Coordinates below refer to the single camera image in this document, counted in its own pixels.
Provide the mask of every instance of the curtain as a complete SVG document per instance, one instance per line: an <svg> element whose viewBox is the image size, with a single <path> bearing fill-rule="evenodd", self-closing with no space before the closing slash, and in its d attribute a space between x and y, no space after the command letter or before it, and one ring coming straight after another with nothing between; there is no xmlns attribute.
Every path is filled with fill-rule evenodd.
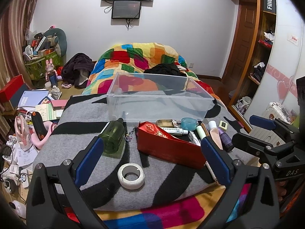
<svg viewBox="0 0 305 229"><path fill-rule="evenodd" d="M12 0L0 19L0 89L19 74L30 89L34 88L23 63L22 47L26 45L25 32L36 3L37 0ZM8 131L8 124L0 116L0 133L5 137Z"/></svg>

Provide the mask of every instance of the colorful quilt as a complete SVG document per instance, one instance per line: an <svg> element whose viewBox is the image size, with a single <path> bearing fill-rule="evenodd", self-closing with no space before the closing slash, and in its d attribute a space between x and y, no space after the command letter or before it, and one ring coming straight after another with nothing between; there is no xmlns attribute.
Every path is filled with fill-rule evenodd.
<svg viewBox="0 0 305 229"><path fill-rule="evenodd" d="M250 187L250 184L244 185L227 222L237 218ZM193 195L166 206L96 213L110 229L196 229L212 211L224 191L224 188L219 187L212 192ZM65 211L70 219L79 222L71 208L66 208Z"/></svg>
<svg viewBox="0 0 305 229"><path fill-rule="evenodd" d="M117 72L143 73L160 63L183 66L187 71L182 72L193 78L207 92L214 94L209 85L200 81L196 74L188 69L184 58L172 47L158 43L132 43L115 45L99 58L83 95L107 93Z"/></svg>

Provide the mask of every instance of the gray blanket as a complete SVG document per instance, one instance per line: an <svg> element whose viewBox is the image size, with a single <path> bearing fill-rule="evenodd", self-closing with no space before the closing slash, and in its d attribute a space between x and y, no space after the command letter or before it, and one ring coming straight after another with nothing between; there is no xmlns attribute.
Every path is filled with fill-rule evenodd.
<svg viewBox="0 0 305 229"><path fill-rule="evenodd" d="M39 162L45 166L54 166L67 158L73 159L101 132L108 120L106 95L70 98L59 126L36 157L33 166ZM227 134L230 137L238 131L245 133L226 108L216 100L207 112L205 120L215 120L217 123L220 120L227 121ZM126 132L130 132L133 126L125 124L125 129ZM234 149L229 155L232 159L238 158L245 164L253 160L252 155L238 149ZM117 172L125 163L137 163L142 166L145 183L140 189L127 190L120 185ZM133 135L131 142L125 143L121 159L102 156L87 184L80 189L94 209L121 211L167 204L196 194L212 183L213 179L206 167L196 170L139 152L136 137ZM63 194L60 185L57 185L57 191ZM64 195L59 197L64 205L69 206Z"/></svg>

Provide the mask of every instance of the transparent plastic box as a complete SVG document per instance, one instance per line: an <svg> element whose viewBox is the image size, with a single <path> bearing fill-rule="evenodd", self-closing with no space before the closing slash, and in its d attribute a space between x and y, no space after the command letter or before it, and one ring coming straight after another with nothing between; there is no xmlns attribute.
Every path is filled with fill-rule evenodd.
<svg viewBox="0 0 305 229"><path fill-rule="evenodd" d="M107 92L110 120L203 120L214 98L189 77L117 73Z"/></svg>

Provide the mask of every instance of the green bag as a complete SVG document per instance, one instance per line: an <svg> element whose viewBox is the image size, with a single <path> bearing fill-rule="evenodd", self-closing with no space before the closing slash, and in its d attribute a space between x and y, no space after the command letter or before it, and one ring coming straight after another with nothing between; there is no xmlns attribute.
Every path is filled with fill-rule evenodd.
<svg viewBox="0 0 305 229"><path fill-rule="evenodd" d="M52 59L55 68L63 65L61 57L59 57L56 52L49 53L44 57L24 63L31 80L39 80L45 77L45 61L50 59Z"/></svg>

